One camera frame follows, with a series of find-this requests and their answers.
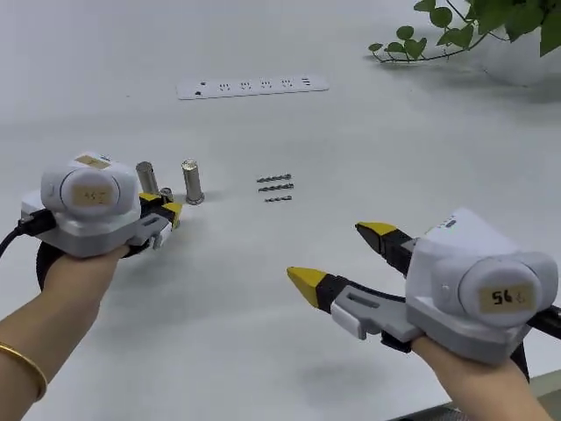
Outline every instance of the metal cylinder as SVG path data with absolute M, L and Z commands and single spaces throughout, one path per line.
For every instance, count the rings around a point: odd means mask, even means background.
M 201 190 L 201 179 L 199 178 L 199 166 L 196 161 L 187 160 L 181 164 L 183 178 L 185 179 L 185 202 L 199 204 L 204 200 Z
M 151 195 L 158 195 L 160 193 L 158 183 L 156 182 L 156 176 L 154 175 L 154 170 L 150 162 L 142 161 L 137 164 L 137 174 L 140 185 L 142 186 L 142 191 L 150 193 Z
M 174 193 L 169 187 L 162 187 L 160 189 L 160 196 L 164 199 L 165 203 L 171 203 L 174 201 Z

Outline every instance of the label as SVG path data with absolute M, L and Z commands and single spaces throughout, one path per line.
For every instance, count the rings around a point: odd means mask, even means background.
M 89 155 L 82 155 L 76 158 L 75 161 L 97 169 L 106 169 L 111 165 L 107 162 L 100 161 L 97 158 L 94 158 L 93 156 L 89 156 Z
M 74 206 L 111 206 L 113 188 L 110 185 L 72 186 L 72 204 Z
M 535 308 L 536 297 L 531 284 L 487 287 L 479 290 L 481 313 L 513 313 Z

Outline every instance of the bangle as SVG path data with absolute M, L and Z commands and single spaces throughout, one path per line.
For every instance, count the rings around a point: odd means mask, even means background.
M 0 352 L 7 353 L 11 357 L 16 357 L 16 360 L 24 362 L 24 364 L 32 370 L 39 387 L 39 392 L 37 393 L 37 399 L 35 400 L 35 402 L 40 401 L 45 395 L 46 386 L 48 385 L 48 381 L 46 379 L 45 373 L 43 373 L 43 370 L 41 370 L 39 366 L 35 364 L 35 362 L 27 358 L 25 355 L 23 355 L 19 351 L 16 351 L 11 346 L 3 344 L 2 342 L 0 342 Z

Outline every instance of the electrical outlet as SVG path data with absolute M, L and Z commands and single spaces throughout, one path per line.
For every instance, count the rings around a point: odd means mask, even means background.
M 314 75 L 267 77 L 245 80 L 200 81 L 185 80 L 177 85 L 179 99 L 205 99 L 227 96 L 286 94 L 328 90 L 327 81 Z

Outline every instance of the small yellow part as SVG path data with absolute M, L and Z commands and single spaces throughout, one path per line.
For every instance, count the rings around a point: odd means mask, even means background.
M 362 225 L 365 228 L 368 228 L 376 232 L 380 236 L 386 235 L 392 231 L 397 230 L 397 227 L 390 224 L 386 224 L 384 222 L 359 222 L 357 225 Z
M 172 227 L 175 229 L 179 226 L 179 216 L 181 215 L 181 210 L 183 209 L 183 205 L 177 202 L 170 202 L 163 205 L 164 208 L 169 209 L 174 213 L 174 222 Z
M 140 198 L 145 199 L 148 202 L 160 198 L 159 195 L 151 195 L 150 193 L 138 193 L 138 195 L 140 196 Z
M 288 268 L 287 274 L 308 303 L 317 308 L 319 304 L 317 303 L 316 287 L 327 274 L 321 270 L 307 268 Z

